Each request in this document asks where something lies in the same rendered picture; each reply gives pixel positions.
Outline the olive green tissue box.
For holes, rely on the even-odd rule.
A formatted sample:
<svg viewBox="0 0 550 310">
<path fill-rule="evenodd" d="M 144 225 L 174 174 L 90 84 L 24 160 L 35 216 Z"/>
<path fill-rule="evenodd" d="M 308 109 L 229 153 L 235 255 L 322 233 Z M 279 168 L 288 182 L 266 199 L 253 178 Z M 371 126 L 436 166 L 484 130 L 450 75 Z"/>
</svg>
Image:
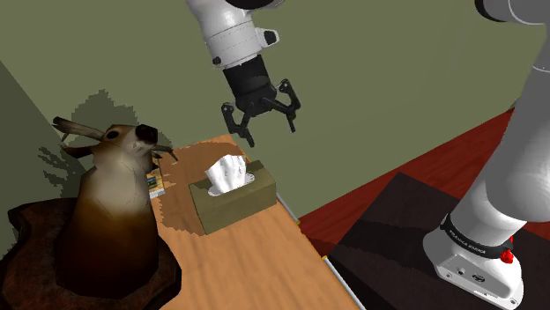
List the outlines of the olive green tissue box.
<svg viewBox="0 0 550 310">
<path fill-rule="evenodd" d="M 211 234 L 277 203 L 276 181 L 260 160 L 246 165 L 245 180 L 242 187 L 224 194 L 208 178 L 190 183 L 198 228 L 189 231 L 198 235 Z"/>
</svg>

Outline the small book with blue cover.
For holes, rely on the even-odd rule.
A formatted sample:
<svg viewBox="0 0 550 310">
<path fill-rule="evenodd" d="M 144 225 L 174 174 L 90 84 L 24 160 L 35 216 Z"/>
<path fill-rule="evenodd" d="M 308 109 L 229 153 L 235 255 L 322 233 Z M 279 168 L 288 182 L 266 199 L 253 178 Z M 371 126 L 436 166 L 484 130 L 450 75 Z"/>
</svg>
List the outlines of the small book with blue cover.
<svg viewBox="0 0 550 310">
<path fill-rule="evenodd" d="M 149 188 L 149 196 L 151 198 L 162 196 L 166 193 L 162 172 L 159 168 L 152 170 L 146 175 Z"/>
</svg>

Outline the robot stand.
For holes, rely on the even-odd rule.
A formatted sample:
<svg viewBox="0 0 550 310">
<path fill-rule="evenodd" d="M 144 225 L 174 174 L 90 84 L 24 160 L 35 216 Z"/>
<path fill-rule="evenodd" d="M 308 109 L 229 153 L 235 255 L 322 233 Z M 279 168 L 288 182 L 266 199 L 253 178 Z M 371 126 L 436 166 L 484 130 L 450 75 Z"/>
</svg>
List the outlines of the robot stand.
<svg viewBox="0 0 550 310">
<path fill-rule="evenodd" d="M 550 210 L 494 193 L 486 171 L 461 200 L 398 173 L 329 259 L 367 310 L 550 310 Z"/>
</svg>

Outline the brown deer head mount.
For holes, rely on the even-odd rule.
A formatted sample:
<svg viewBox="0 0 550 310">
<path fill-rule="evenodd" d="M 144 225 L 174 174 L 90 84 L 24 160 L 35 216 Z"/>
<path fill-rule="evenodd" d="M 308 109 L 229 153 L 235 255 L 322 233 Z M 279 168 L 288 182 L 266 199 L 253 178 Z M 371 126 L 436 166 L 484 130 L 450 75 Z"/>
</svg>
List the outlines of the brown deer head mount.
<svg viewBox="0 0 550 310">
<path fill-rule="evenodd" d="M 172 149 L 151 126 L 101 131 L 56 117 L 64 135 L 96 140 L 65 147 L 93 156 L 75 198 L 9 210 L 19 236 L 0 260 L 0 310 L 160 310 L 182 288 L 182 270 L 159 236 L 147 175 Z"/>
</svg>

